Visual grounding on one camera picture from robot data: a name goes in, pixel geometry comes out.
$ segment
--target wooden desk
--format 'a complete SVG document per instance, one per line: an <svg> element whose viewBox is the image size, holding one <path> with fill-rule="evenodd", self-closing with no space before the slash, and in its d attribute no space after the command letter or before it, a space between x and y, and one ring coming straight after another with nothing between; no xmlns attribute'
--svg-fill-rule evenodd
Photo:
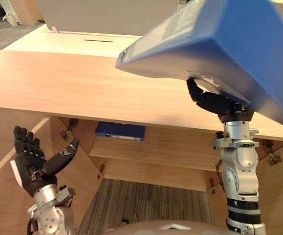
<svg viewBox="0 0 283 235"><path fill-rule="evenodd" d="M197 107L185 81L152 79L114 68L115 58L0 51L0 107L92 120L202 132L222 130ZM255 113L258 138L283 140L283 126Z"/></svg>
<svg viewBox="0 0 283 235"><path fill-rule="evenodd" d="M116 70L114 63L107 57L0 51L0 133L7 129L0 141L5 146L12 146L11 126L27 126L51 157L67 144L60 137L68 122L63 117L81 119L73 131L81 139L78 154L58 175L59 185L76 189L78 226L103 177L200 191L211 187L210 178L218 183L219 152L209 145L214 131L222 130L217 116L191 101L185 81L132 75ZM96 138L98 120L146 124L146 140ZM283 126L259 114L251 127L260 130L258 138L283 140ZM281 148L283 141L275 145ZM258 151L267 162L265 150ZM33 203L11 171L14 153L0 149L0 235L22 234L25 210Z"/></svg>

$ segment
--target blue box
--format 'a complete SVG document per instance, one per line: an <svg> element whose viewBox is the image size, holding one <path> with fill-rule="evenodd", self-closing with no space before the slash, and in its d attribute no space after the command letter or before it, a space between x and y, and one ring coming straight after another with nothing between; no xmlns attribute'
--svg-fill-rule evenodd
<svg viewBox="0 0 283 235"><path fill-rule="evenodd" d="M100 121L95 133L96 136L143 141L145 130L145 126Z"/></svg>
<svg viewBox="0 0 283 235"><path fill-rule="evenodd" d="M283 20L267 0L192 0L125 49L116 67L147 77L193 76L283 125Z"/></svg>

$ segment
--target cabinet door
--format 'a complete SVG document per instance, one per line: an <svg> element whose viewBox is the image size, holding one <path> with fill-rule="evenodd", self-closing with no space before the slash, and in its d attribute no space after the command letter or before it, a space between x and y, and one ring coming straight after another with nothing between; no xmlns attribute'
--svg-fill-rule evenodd
<svg viewBox="0 0 283 235"><path fill-rule="evenodd" d="M14 126L31 130L43 117L39 113L0 108L0 160L13 148Z"/></svg>
<svg viewBox="0 0 283 235"><path fill-rule="evenodd" d="M280 155L283 160L283 147L275 155ZM257 167L259 179L259 194L261 219L266 224L268 235L283 235L283 161L270 166L269 158L259 161ZM227 199L220 185L215 187L216 194L208 191L213 214L217 226L226 228L228 217Z"/></svg>
<svg viewBox="0 0 283 235"><path fill-rule="evenodd" d="M41 148L46 158L50 158L69 142L60 137L66 130L57 117L44 118L33 129L35 136L41 139ZM14 158L12 149L0 161L0 235L24 234L29 216L26 211L34 204L34 200L16 182L9 161ZM79 227L102 178L97 179L99 171L90 158L79 146L73 161L58 175L58 185L74 188L73 199L75 224Z"/></svg>

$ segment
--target wooden board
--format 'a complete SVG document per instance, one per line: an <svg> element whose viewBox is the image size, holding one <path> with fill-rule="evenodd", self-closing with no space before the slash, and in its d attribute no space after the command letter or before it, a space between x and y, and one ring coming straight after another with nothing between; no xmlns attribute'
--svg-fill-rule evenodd
<svg viewBox="0 0 283 235"><path fill-rule="evenodd" d="M115 58L0 51L0 107L63 117L222 130L217 115L196 106L186 82L114 68ZM258 138L283 140L283 126L254 114Z"/></svg>
<svg viewBox="0 0 283 235"><path fill-rule="evenodd" d="M47 158L68 144L59 135L62 130L65 127L56 117L43 119L41 125L35 129L35 135L41 139L41 147ZM0 162L0 235L24 234L29 219L26 211L34 203L15 180L9 163L13 155L14 150ZM73 161L58 174L59 185L66 184L76 191L72 208L77 226L101 183L101 179L96 178L97 174L97 168L81 147Z"/></svg>
<svg viewBox="0 0 283 235"><path fill-rule="evenodd" d="M13 148L14 126L32 129L43 117L43 114L0 108L0 160Z"/></svg>
<svg viewBox="0 0 283 235"><path fill-rule="evenodd" d="M220 151L214 152L213 137L193 130L148 126L144 141L96 137L90 156L215 171Z"/></svg>
<svg viewBox="0 0 283 235"><path fill-rule="evenodd" d="M270 150L264 147L263 139L254 138L253 141L257 141L260 143L260 147L255 149L259 156L259 161L260 161L267 156ZM272 147L272 152L275 152L283 147L283 141L273 141L273 144L274 146Z"/></svg>
<svg viewBox="0 0 283 235"><path fill-rule="evenodd" d="M22 24L33 25L43 19L36 0L10 0Z"/></svg>
<svg viewBox="0 0 283 235"><path fill-rule="evenodd" d="M206 191L207 189L205 171L203 170L119 159L104 160L103 176L105 178L198 191Z"/></svg>
<svg viewBox="0 0 283 235"><path fill-rule="evenodd" d="M64 123L66 127L68 127L68 120L67 117L60 117L60 120ZM87 155L91 150L91 147L96 139L95 130L97 128L98 121L93 120L83 120L80 119L78 121L77 126L73 130L73 136L80 140L80 145L84 149ZM100 158L93 158L89 155L92 162L95 166L100 169L103 162Z"/></svg>
<svg viewBox="0 0 283 235"><path fill-rule="evenodd" d="M283 159L283 148L275 152ZM268 158L261 160L257 167L261 219L266 224L269 235L283 235L283 162L270 166ZM227 199L220 185L215 187L216 194L208 190L213 214L218 226L226 228L228 216Z"/></svg>

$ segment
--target white cabinet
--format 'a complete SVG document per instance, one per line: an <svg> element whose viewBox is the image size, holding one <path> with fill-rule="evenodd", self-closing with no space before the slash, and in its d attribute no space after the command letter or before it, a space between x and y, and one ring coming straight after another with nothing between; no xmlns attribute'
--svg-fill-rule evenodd
<svg viewBox="0 0 283 235"><path fill-rule="evenodd" d="M0 0L0 4L4 8L4 11L6 12L6 14L13 15L15 21L21 24L21 21L18 15L15 13L15 10L13 9L12 4L10 3L9 0Z"/></svg>

